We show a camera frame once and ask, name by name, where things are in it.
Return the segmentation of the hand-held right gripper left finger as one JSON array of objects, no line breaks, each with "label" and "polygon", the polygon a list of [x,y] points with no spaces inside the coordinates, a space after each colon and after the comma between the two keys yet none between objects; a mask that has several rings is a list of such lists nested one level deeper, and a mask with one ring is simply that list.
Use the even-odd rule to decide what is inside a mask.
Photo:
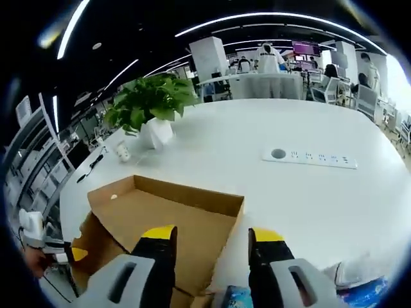
[{"label": "hand-held right gripper left finger", "polygon": [[77,307],[169,307],[175,286],[177,227],[146,231],[130,254],[91,276]]}]

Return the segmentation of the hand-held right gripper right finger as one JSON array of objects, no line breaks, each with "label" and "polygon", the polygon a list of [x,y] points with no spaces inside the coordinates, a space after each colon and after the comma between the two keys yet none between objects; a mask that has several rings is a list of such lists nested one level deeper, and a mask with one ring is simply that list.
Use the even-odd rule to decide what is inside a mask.
[{"label": "hand-held right gripper right finger", "polygon": [[254,307],[340,307],[334,283],[296,259],[273,230],[249,228],[249,287]]}]

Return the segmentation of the person's left hand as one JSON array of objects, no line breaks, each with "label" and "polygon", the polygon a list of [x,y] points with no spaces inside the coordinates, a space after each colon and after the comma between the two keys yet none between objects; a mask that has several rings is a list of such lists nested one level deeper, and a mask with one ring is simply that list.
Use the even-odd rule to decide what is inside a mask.
[{"label": "person's left hand", "polygon": [[24,260],[36,278],[44,276],[49,262],[42,250],[27,246],[24,250]]}]

